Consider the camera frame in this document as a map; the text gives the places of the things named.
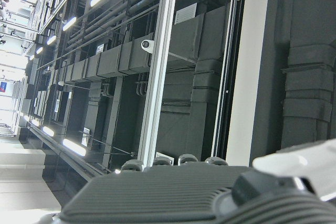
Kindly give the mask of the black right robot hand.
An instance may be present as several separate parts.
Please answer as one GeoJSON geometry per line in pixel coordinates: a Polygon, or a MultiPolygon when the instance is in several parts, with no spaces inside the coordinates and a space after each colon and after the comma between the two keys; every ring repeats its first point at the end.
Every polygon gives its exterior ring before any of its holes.
{"type": "Polygon", "coordinates": [[[284,148],[251,167],[190,154],[175,166],[128,161],[40,223],[335,223],[335,140],[284,148]]]}

